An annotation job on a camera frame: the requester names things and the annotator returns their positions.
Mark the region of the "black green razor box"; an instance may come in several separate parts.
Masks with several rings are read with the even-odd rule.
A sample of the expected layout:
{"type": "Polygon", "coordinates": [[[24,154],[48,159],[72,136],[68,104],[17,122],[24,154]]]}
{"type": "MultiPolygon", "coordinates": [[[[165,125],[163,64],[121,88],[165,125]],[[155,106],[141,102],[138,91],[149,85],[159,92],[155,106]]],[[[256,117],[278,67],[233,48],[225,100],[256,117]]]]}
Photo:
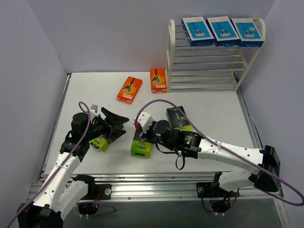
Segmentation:
{"type": "Polygon", "coordinates": [[[192,131],[189,121],[178,111],[177,108],[167,108],[166,116],[173,129],[180,131],[192,131]]]}
{"type": "Polygon", "coordinates": [[[104,138],[102,135],[90,141],[91,146],[103,152],[106,151],[110,144],[111,140],[104,138]]]}
{"type": "Polygon", "coordinates": [[[131,156],[149,158],[152,144],[141,137],[141,132],[136,129],[131,145],[131,156]]]}

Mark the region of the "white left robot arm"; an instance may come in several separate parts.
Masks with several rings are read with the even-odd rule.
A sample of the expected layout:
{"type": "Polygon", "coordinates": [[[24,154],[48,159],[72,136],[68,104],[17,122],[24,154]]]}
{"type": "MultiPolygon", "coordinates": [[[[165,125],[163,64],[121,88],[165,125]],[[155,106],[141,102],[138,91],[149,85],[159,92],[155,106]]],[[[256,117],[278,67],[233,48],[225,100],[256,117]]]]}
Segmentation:
{"type": "Polygon", "coordinates": [[[73,115],[71,130],[61,145],[55,165],[36,195],[18,209],[21,228],[61,228],[64,219],[81,199],[94,200],[98,188],[93,177],[77,175],[66,187],[75,169],[90,148],[90,142],[99,136],[114,142],[126,133],[124,123],[129,118],[101,108],[102,118],[96,110],[87,109],[73,115]]]}

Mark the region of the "orange Gillette razor box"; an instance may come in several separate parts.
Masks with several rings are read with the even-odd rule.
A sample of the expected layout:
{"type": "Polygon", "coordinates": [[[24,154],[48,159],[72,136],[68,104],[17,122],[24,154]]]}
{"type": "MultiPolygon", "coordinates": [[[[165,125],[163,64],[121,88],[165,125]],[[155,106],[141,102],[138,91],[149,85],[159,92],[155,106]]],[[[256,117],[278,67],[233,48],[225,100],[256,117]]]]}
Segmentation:
{"type": "Polygon", "coordinates": [[[136,97],[143,81],[129,76],[117,94],[117,100],[131,104],[136,97]]]}
{"type": "Polygon", "coordinates": [[[164,68],[150,69],[150,83],[152,93],[167,92],[166,71],[164,68]]]}

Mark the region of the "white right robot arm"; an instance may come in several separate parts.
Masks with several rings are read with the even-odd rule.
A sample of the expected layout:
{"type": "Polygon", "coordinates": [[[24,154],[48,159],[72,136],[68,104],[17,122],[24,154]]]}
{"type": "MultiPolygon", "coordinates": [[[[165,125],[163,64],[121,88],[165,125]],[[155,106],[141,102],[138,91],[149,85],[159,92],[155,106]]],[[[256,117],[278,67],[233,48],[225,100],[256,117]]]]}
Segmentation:
{"type": "Polygon", "coordinates": [[[168,149],[169,154],[186,158],[215,160],[239,167],[239,171],[216,172],[211,184],[212,193],[222,196],[238,188],[254,186],[266,192],[278,192],[280,160],[275,148],[243,148],[227,143],[211,143],[206,137],[191,131],[172,129],[169,122],[152,121],[141,127],[143,137],[168,149]]]}

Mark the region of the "blue white Harry's razor box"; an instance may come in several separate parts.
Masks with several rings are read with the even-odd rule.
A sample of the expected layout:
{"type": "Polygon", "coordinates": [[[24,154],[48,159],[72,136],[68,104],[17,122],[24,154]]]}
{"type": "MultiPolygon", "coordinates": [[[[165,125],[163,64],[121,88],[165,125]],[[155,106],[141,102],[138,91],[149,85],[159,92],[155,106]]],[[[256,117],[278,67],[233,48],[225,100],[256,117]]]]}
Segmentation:
{"type": "Polygon", "coordinates": [[[206,23],[214,36],[216,47],[238,46],[240,37],[228,16],[209,17],[206,23]]]}

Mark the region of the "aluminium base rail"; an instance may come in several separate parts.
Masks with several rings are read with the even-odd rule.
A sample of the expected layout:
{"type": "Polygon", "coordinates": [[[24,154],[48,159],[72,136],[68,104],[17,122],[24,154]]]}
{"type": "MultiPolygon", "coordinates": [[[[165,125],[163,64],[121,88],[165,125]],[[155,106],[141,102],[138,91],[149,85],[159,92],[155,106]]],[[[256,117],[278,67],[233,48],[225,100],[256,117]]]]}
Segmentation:
{"type": "Polygon", "coordinates": [[[97,184],[111,184],[110,202],[198,200],[198,182],[210,182],[214,172],[91,174],[97,184]]]}

